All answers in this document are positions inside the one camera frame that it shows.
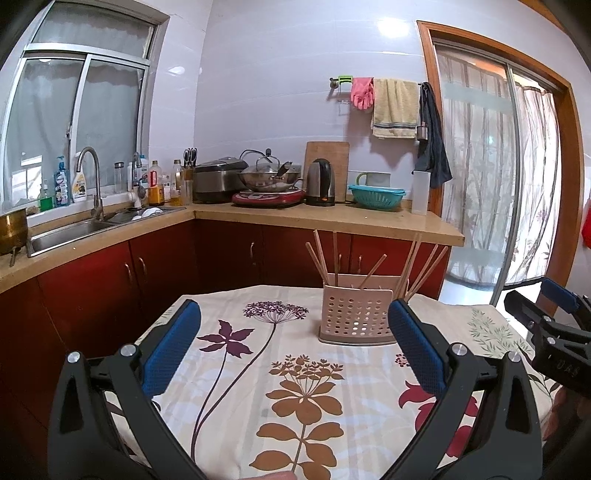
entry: tablecloth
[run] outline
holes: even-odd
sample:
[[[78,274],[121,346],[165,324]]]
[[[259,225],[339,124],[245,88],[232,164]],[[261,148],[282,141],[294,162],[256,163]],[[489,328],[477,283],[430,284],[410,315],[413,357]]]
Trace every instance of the tablecloth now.
[[[184,296],[152,327],[168,322],[187,298],[200,305],[202,326],[153,402],[209,478],[288,469],[301,480],[378,479],[434,406],[398,345],[319,342],[322,289],[257,286]],[[477,355],[521,348],[533,357],[490,305],[448,306],[415,295],[410,306],[449,342]],[[526,367],[543,418],[556,387]],[[444,462],[460,455],[480,399],[474,394]],[[116,397],[108,401],[122,438],[141,458]]]

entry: floor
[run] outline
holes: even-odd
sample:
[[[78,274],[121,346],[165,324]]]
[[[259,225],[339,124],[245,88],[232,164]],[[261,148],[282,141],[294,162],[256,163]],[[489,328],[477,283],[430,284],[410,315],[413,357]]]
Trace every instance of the floor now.
[[[516,288],[524,297],[531,301],[536,301],[538,293],[540,292],[540,284],[528,285],[526,287]],[[496,309],[507,319],[507,322],[519,333],[524,339],[527,339],[528,331],[515,320],[510,314],[505,311],[504,300],[510,290],[504,290],[501,293]],[[477,290],[464,285],[460,285],[451,280],[445,279],[443,287],[441,288],[441,295],[439,301],[448,305],[487,305],[491,302],[492,290]]]

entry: yellow towel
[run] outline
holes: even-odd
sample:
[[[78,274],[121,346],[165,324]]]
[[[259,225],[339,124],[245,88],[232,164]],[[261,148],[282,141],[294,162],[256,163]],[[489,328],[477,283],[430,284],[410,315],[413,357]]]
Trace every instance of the yellow towel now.
[[[415,138],[418,122],[417,82],[374,79],[374,90],[374,136]]]

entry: sliding glass door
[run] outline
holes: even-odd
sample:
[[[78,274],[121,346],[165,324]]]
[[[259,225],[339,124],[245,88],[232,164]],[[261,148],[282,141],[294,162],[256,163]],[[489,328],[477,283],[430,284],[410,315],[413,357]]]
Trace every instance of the sliding glass door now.
[[[497,304],[545,274],[559,207],[560,144],[549,89],[502,59],[437,45],[453,180],[442,218],[453,248],[441,299]]]

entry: cutting board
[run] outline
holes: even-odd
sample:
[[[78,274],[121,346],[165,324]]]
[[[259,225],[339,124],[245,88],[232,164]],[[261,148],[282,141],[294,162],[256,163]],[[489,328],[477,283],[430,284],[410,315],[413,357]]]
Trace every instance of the cutting board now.
[[[335,172],[335,201],[345,202],[349,174],[349,142],[308,142],[304,162],[304,188],[308,168],[317,158],[325,158]]]

